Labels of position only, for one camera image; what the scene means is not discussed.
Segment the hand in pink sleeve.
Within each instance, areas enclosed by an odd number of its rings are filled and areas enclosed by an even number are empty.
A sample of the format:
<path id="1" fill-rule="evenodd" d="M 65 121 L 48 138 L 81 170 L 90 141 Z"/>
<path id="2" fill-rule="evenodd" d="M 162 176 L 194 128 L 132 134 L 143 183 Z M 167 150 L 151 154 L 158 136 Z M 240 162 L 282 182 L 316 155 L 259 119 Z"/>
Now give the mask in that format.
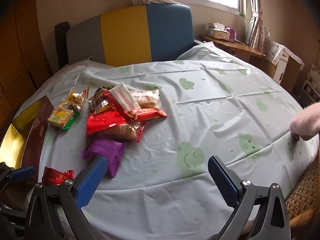
<path id="1" fill-rule="evenodd" d="M 290 122 L 290 132 L 298 141 L 310 140 L 319 134 L 320 103 L 314 103 L 298 112 Z"/>

